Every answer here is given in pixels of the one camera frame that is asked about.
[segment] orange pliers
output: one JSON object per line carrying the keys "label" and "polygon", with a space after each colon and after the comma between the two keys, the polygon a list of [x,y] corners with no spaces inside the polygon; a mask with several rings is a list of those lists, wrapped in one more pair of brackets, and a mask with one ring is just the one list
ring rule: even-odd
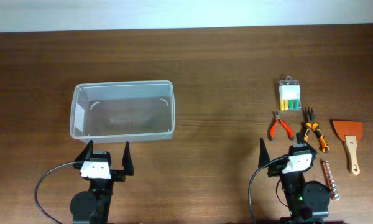
{"label": "orange pliers", "polygon": [[274,131],[276,126],[278,125],[278,122],[282,125],[284,129],[286,129],[287,136],[290,140],[294,140],[294,134],[292,129],[282,120],[280,119],[280,113],[279,111],[274,111],[275,119],[272,122],[270,126],[270,131],[269,131],[269,140],[273,141],[274,140]]}

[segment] plastic bin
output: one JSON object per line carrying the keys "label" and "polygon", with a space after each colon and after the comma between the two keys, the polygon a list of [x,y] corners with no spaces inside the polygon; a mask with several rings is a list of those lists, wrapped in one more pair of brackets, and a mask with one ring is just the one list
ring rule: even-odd
{"label": "plastic bin", "polygon": [[171,139],[175,102],[170,81],[79,84],[70,112],[70,135],[84,143]]}

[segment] pliers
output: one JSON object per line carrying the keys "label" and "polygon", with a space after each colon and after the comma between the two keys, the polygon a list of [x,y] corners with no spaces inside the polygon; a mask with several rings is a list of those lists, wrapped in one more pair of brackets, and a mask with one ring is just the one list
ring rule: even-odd
{"label": "pliers", "polygon": [[282,125],[282,127],[284,129],[286,129],[288,138],[290,140],[294,140],[294,135],[293,135],[292,129],[282,119],[280,119],[280,113],[279,113],[279,111],[274,111],[274,115],[275,115],[274,121],[272,122],[272,124],[270,126],[269,140],[271,140],[271,141],[274,140],[274,131],[275,131],[276,126],[278,125],[278,122],[280,122],[280,124]]}
{"label": "pliers", "polygon": [[310,129],[312,129],[312,131],[316,134],[316,137],[318,137],[319,139],[322,151],[325,153],[328,153],[329,152],[328,143],[326,142],[325,137],[323,136],[322,132],[319,129],[319,124],[315,123],[315,115],[313,113],[312,108],[311,108],[311,111],[309,107],[308,109],[304,108],[303,112],[304,112],[305,119],[306,119],[306,123],[305,123],[306,130],[304,134],[304,140],[308,142],[308,134],[310,133]]}

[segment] white background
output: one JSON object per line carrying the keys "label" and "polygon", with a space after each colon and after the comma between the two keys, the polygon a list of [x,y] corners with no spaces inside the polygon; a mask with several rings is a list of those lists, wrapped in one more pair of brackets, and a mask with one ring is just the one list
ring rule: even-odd
{"label": "white background", "polygon": [[373,22],[373,0],[0,0],[0,32]]}

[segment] white label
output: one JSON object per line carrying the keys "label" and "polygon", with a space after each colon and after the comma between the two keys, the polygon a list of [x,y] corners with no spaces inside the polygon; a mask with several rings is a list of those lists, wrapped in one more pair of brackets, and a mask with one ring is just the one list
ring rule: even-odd
{"label": "white label", "polygon": [[76,103],[75,128],[83,132],[84,123],[85,123],[85,110],[78,103]]}
{"label": "white label", "polygon": [[281,100],[299,100],[300,99],[300,85],[280,86],[279,97]]}

